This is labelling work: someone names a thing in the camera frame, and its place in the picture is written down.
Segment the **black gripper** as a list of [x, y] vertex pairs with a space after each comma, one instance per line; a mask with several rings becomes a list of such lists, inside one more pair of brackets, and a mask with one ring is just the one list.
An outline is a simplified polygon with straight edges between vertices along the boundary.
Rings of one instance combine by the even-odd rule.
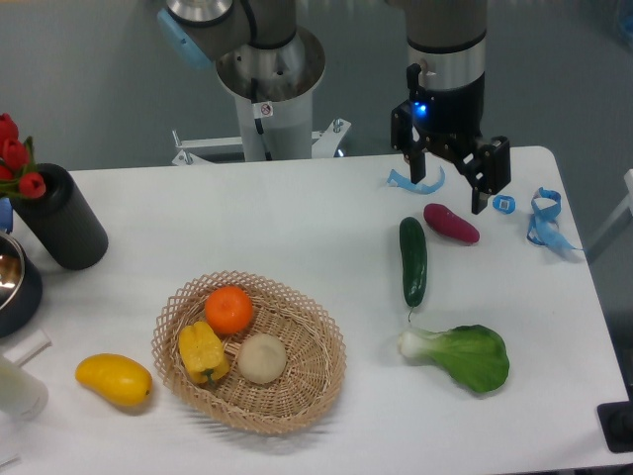
[[472, 191], [471, 212], [481, 214], [489, 194], [510, 183], [509, 139], [486, 139], [481, 133], [485, 77], [452, 90], [434, 90], [420, 84], [422, 67], [407, 68], [408, 98], [392, 111], [391, 145], [409, 164], [410, 181], [425, 177], [425, 153], [451, 162]]

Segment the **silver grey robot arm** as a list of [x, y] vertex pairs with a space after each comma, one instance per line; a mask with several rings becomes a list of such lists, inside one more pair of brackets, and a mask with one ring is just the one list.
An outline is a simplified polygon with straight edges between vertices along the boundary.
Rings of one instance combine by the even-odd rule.
[[[433, 154], [451, 162], [482, 212], [510, 181], [509, 141], [485, 139], [487, 5], [401, 1], [408, 44], [407, 98], [391, 114], [391, 145], [413, 183]], [[179, 55], [213, 65], [233, 96], [249, 161], [311, 158], [313, 94], [325, 67], [292, 1], [168, 1], [158, 24]]]

